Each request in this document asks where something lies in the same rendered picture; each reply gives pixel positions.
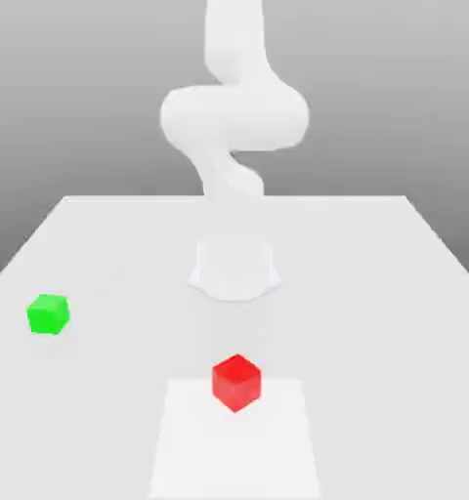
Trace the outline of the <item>small green cube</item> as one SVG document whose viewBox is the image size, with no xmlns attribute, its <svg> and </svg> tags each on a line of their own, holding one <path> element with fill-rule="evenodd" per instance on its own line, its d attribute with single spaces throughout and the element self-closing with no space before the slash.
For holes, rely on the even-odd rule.
<svg viewBox="0 0 469 500">
<path fill-rule="evenodd" d="M 40 294 L 26 309 L 30 331 L 34 334 L 58 335 L 69 322 L 66 296 Z"/>
</svg>

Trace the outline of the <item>small red cube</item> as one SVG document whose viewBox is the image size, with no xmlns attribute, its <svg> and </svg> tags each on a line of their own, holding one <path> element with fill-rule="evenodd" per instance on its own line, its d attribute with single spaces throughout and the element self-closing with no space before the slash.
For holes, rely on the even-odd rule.
<svg viewBox="0 0 469 500">
<path fill-rule="evenodd" d="M 234 354 L 212 368 L 212 394 L 232 412 L 257 400 L 261 392 L 261 370 L 241 354 Z"/>
</svg>

